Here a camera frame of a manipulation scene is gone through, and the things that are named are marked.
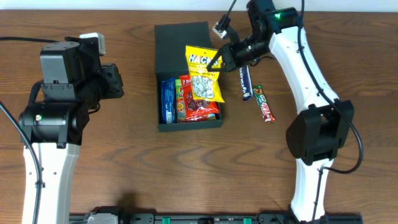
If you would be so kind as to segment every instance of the wood grain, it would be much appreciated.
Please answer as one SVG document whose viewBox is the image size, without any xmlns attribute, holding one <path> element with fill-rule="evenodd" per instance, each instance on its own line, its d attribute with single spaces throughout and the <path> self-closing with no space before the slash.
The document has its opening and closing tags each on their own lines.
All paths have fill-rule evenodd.
<svg viewBox="0 0 398 224">
<path fill-rule="evenodd" d="M 157 131 L 154 25 L 209 21 L 222 12 L 1 11 L 2 36 L 62 40 L 85 32 L 106 37 L 107 56 L 124 82 L 125 96 L 104 100 L 85 128 L 73 179 L 71 212 L 100 205 L 132 211 L 257 213 L 286 210 L 294 194 L 295 161 L 285 130 L 295 103 L 276 61 L 251 69 L 264 86 L 277 124 L 264 124 L 255 101 L 242 101 L 238 72 L 220 77 L 226 103 L 218 129 Z M 241 37 L 251 33 L 245 12 L 231 15 Z M 362 214 L 365 223 L 398 219 L 398 14 L 309 12 L 305 18 L 312 52 L 329 84 L 351 100 L 365 154 L 352 175 L 330 174 L 325 208 Z M 211 34 L 215 47 L 224 42 Z M 0 99 L 18 117 L 34 82 L 42 79 L 43 44 L 0 42 Z M 17 131 L 0 113 L 0 223 L 20 223 L 25 177 Z M 334 167 L 357 158 L 354 136 Z"/>
</svg>

